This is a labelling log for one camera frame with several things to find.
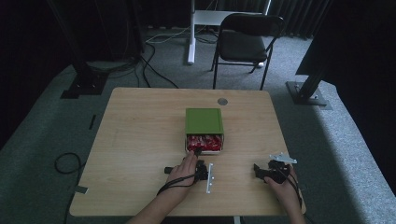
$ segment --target chair backrest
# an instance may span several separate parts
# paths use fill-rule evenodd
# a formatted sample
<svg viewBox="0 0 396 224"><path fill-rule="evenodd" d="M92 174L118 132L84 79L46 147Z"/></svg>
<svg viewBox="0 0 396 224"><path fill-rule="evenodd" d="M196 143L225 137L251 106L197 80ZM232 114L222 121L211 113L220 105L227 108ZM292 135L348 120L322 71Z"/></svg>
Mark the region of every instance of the chair backrest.
<svg viewBox="0 0 396 224"><path fill-rule="evenodd" d="M246 35L280 37L285 22L278 16L263 14L233 13L227 16L220 25L222 30L233 30Z"/></svg>

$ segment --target open box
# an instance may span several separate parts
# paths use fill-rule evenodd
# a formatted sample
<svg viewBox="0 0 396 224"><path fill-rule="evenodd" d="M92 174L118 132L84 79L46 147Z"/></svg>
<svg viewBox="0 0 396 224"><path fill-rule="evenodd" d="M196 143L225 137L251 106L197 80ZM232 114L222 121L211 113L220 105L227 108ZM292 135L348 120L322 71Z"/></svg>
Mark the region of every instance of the open box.
<svg viewBox="0 0 396 224"><path fill-rule="evenodd" d="M186 108L187 152L200 148L202 154L219 154L223 144L224 130L219 108Z"/></svg>

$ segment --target tripod base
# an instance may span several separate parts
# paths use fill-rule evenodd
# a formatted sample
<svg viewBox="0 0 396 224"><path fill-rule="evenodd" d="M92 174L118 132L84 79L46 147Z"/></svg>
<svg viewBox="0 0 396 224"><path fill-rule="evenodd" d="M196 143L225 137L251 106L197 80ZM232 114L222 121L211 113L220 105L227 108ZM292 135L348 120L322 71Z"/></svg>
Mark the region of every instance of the tripod base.
<svg viewBox="0 0 396 224"><path fill-rule="evenodd" d="M286 86L289 89L289 93L293 102L297 105L318 105L322 110L332 110L330 102L323 99L319 89L316 89L314 94L308 99L302 98L300 96L300 88L303 86L303 82L286 82Z"/></svg>
<svg viewBox="0 0 396 224"><path fill-rule="evenodd" d="M100 95L106 85L108 73L92 72L92 80L83 83L76 75L69 90L62 93L61 99L77 99L80 95Z"/></svg>

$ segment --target black chair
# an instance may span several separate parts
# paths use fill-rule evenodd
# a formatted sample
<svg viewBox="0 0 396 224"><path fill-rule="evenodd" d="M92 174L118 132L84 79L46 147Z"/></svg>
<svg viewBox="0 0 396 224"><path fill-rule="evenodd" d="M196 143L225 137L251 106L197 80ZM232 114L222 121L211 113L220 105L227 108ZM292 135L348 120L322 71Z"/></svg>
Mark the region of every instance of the black chair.
<svg viewBox="0 0 396 224"><path fill-rule="evenodd" d="M213 71L213 67L215 68L213 89L216 88L219 64L253 66L249 72L251 74L259 63L266 61L260 87L262 91L271 61L273 45L281 36L283 28L283 19L278 16L247 13L233 13L227 16L219 28L219 38L211 68L211 71ZM266 36L271 36L267 47L263 41ZM231 63L219 63L219 57Z"/></svg>

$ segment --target white bracket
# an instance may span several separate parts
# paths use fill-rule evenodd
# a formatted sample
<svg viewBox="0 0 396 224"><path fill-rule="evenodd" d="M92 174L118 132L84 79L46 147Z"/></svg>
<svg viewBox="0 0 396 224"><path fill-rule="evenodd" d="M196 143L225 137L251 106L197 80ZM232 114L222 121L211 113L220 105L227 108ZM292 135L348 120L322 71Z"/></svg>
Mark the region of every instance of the white bracket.
<svg viewBox="0 0 396 224"><path fill-rule="evenodd" d="M206 193L210 193L210 189L212 188L212 181L215 179L215 177L212 174L212 167L213 163L209 163L209 171L207 172L207 183L206 183Z"/></svg>
<svg viewBox="0 0 396 224"><path fill-rule="evenodd" d="M297 163L297 160L290 158L289 156L286 156L281 152L279 155L270 155L270 158L273 159L274 161L283 161L283 162L289 162L289 163Z"/></svg>

